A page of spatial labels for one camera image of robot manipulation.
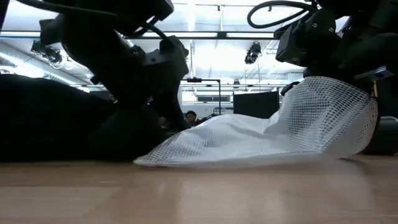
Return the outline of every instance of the white mesh bag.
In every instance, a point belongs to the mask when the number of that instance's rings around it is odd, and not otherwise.
[[[370,142],[376,100],[347,83],[307,77],[270,119],[218,116],[178,133],[134,162],[144,166],[255,167],[345,157]]]

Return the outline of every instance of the person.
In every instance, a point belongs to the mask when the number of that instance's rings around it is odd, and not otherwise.
[[[197,120],[197,114],[194,111],[186,112],[185,117],[188,119],[188,122],[191,126],[196,126],[200,124],[200,121]]]

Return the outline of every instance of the desk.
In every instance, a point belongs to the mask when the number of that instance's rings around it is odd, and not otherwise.
[[[0,223],[398,223],[398,159],[246,170],[2,164]]]

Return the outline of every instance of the white wall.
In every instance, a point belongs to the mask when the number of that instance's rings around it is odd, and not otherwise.
[[[181,110],[183,113],[194,111],[199,118],[204,118],[213,113],[214,108],[218,107],[218,103],[182,103]],[[221,107],[233,107],[232,103],[222,103]],[[232,113],[221,110],[222,114]]]

